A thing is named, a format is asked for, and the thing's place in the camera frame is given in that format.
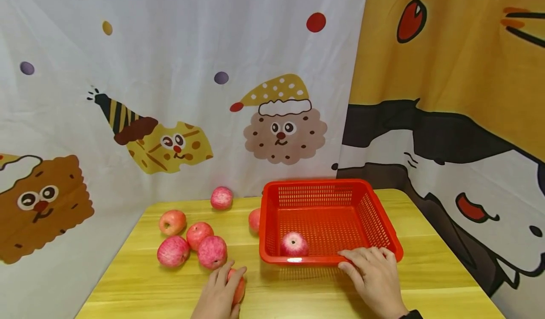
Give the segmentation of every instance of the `curtain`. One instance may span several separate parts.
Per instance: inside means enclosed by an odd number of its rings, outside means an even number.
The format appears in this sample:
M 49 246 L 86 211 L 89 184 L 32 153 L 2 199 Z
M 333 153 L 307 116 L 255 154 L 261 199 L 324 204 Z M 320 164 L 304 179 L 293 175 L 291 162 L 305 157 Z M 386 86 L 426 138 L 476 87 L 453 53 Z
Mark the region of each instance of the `curtain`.
M 545 312 L 544 0 L 367 0 L 338 178 L 403 190 L 507 318 Z
M 364 4 L 0 0 L 2 317 L 74 317 L 154 202 L 334 178 Z

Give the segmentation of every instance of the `red circle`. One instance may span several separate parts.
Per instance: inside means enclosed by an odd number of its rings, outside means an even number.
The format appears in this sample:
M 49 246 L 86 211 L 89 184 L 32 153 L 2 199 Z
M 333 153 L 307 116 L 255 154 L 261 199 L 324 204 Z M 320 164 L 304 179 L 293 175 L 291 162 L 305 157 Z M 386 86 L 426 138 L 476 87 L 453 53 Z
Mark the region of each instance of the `red circle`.
M 307 28 L 313 32 L 317 33 L 325 27 L 325 15 L 322 13 L 314 13 L 310 15 L 307 20 Z

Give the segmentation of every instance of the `wooden tabletop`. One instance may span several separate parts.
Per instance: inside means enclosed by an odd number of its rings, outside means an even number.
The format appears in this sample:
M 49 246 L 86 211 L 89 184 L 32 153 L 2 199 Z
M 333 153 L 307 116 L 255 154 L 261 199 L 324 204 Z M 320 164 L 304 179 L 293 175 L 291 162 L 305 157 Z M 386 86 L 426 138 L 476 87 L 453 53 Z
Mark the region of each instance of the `wooden tabletop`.
M 399 262 L 403 300 L 425 319 L 503 318 L 410 199 L 398 190 L 377 190 L 405 250 Z M 234 268 L 247 266 L 241 319 L 374 318 L 348 277 L 336 268 L 272 266 L 263 263 L 248 214 L 260 197 L 239 198 L 225 212 L 209 201 L 155 204 L 137 223 L 79 312 L 78 319 L 189 319 L 208 273 L 192 252 L 180 269 L 161 268 L 158 230 L 169 209 L 187 215 L 188 226 L 209 223 L 228 246 Z

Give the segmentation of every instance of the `red plastic basket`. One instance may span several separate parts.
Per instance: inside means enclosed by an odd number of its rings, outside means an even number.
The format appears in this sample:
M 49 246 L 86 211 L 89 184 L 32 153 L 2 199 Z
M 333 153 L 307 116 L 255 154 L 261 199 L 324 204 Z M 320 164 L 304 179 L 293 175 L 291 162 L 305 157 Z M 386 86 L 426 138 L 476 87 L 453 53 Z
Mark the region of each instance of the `red plastic basket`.
M 337 265 L 343 249 L 386 247 L 397 261 L 403 248 L 373 188 L 362 179 L 286 180 L 263 189 L 259 254 L 276 265 Z M 280 241 L 298 232 L 308 257 L 283 257 Z

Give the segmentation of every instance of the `apple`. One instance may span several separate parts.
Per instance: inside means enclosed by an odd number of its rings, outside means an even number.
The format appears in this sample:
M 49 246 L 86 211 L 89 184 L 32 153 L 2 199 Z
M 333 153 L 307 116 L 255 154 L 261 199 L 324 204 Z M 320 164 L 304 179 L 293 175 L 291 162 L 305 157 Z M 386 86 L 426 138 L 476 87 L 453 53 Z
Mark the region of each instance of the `apple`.
M 225 210 L 233 203 L 233 193 L 225 186 L 219 186 L 212 192 L 210 203 L 214 209 Z
M 297 232 L 287 233 L 280 243 L 280 253 L 285 257 L 307 257 L 308 244 L 304 237 Z
M 250 229 L 256 234 L 259 233 L 259 218 L 261 218 L 261 208 L 252 210 L 250 215 L 248 215 Z
M 205 268 L 220 268 L 227 261 L 227 244 L 219 236 L 205 237 L 199 245 L 197 257 Z
M 179 236 L 167 237 L 157 250 L 159 263 L 168 268 L 181 266 L 189 257 L 189 244 Z
M 197 251 L 202 240 L 209 236 L 214 236 L 214 230 L 205 222 L 194 223 L 194 225 L 189 227 L 185 235 L 187 243 L 189 243 L 191 249 L 194 251 Z
M 227 275 L 227 282 L 229 282 L 229 279 L 233 275 L 234 272 L 236 272 L 236 269 L 231 268 L 228 275 Z M 242 301 L 242 298 L 244 297 L 244 292 L 246 291 L 246 282 L 244 281 L 244 277 L 240 279 L 239 284 L 237 285 L 237 289 L 235 290 L 235 296 L 233 297 L 233 305 L 239 304 Z
M 185 214 L 179 210 L 169 210 L 159 219 L 159 230 L 167 236 L 181 232 L 187 225 Z

